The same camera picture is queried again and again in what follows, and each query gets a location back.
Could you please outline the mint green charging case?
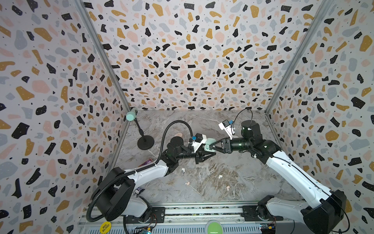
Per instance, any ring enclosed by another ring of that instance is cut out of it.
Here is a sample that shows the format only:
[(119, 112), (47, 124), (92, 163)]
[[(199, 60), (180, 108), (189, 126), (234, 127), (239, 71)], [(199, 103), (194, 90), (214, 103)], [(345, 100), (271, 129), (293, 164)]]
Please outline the mint green charging case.
[(211, 149), (211, 145), (213, 145), (216, 142), (216, 139), (214, 138), (207, 138), (204, 145), (204, 150), (207, 152), (216, 152), (215, 149)]

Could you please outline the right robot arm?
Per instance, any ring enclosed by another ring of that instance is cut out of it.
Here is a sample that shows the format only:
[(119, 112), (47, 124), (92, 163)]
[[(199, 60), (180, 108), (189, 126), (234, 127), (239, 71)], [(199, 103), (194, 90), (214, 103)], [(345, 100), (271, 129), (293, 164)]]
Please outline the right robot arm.
[(305, 224), (315, 234), (330, 234), (344, 219), (346, 195), (332, 191), (302, 170), (276, 143), (263, 139), (259, 124), (247, 120), (241, 123), (241, 137), (233, 136), (216, 142), (206, 142), (213, 151), (231, 154), (249, 152), (254, 158), (281, 175), (302, 200), (290, 201), (268, 195), (258, 202), (257, 213), (262, 220), (276, 216)]

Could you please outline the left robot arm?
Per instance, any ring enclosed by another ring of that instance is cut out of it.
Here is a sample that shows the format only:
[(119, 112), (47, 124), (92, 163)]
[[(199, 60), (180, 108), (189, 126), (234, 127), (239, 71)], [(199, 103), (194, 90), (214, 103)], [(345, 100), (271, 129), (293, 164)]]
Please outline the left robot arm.
[(181, 159), (194, 159), (199, 164), (215, 156), (215, 150), (210, 148), (215, 141), (205, 135), (196, 135), (185, 146), (183, 139), (175, 136), (167, 144), (158, 162), (128, 171), (119, 167), (112, 169), (91, 197), (87, 220), (96, 222), (104, 218), (113, 221), (121, 215), (129, 215), (138, 218), (140, 222), (147, 222), (152, 206), (142, 196), (135, 195), (135, 189), (171, 174)]

